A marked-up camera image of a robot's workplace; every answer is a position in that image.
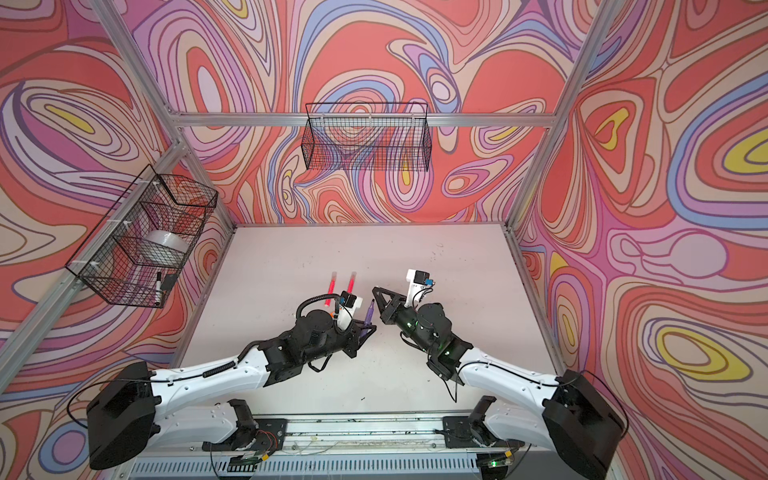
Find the pink highlighter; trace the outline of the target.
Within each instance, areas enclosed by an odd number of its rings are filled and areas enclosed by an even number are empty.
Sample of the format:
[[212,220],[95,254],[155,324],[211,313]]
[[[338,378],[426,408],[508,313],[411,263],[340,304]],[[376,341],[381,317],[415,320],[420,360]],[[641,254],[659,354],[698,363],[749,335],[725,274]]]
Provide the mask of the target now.
[[348,284],[347,284],[347,289],[346,289],[346,291],[347,291],[348,293],[350,293],[350,294],[353,294],[353,293],[354,293],[354,287],[355,287],[356,277],[357,277],[357,272],[356,272],[356,271],[353,271],[353,272],[350,274],[350,278],[349,278],[349,281],[348,281]]
[[[331,273],[327,294],[330,295],[330,294],[334,294],[335,293],[336,280],[337,280],[337,272],[333,271]],[[328,299],[325,300],[325,306],[326,307],[330,306],[331,303],[332,303],[332,299],[331,298],[328,298]]]

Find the purple highlighter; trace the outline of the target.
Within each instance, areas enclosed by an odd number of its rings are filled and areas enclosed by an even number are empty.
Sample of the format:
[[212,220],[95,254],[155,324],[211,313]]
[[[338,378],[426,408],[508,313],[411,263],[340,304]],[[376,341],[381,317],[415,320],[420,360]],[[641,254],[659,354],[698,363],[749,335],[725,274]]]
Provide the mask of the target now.
[[371,302],[370,302],[370,304],[369,304],[369,306],[368,306],[368,308],[367,308],[367,311],[366,311],[366,315],[365,315],[365,317],[364,317],[364,323],[363,323],[363,325],[364,325],[365,327],[370,327],[370,326],[372,325],[372,322],[373,322],[373,315],[374,315],[374,313],[375,313],[375,308],[376,308],[376,304],[375,304],[375,301],[374,301],[374,300],[371,300]]

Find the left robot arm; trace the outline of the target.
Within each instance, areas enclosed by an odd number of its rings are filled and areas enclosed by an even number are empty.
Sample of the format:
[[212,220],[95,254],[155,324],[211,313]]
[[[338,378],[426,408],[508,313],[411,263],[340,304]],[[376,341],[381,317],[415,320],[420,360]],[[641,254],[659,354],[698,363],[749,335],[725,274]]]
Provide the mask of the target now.
[[206,412],[203,403],[287,381],[304,368],[318,372],[315,361],[327,362],[337,352],[356,357],[377,328],[346,311],[339,316],[345,327],[330,313],[312,310],[291,329],[252,341],[236,356],[179,369],[152,370],[141,361],[98,382],[83,425],[90,468],[108,470],[154,445],[198,440],[245,447],[257,431],[247,404],[231,400]]

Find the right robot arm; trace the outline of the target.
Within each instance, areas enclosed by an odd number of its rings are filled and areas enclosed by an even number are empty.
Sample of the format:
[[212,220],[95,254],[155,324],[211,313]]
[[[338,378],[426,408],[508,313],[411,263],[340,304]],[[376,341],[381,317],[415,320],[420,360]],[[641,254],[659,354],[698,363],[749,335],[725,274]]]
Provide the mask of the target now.
[[477,443],[515,440],[547,448],[585,479],[607,476],[627,424],[581,372],[525,370],[461,339],[439,303],[415,307],[403,294],[372,290],[381,321],[399,328],[445,382],[485,391],[470,416]]

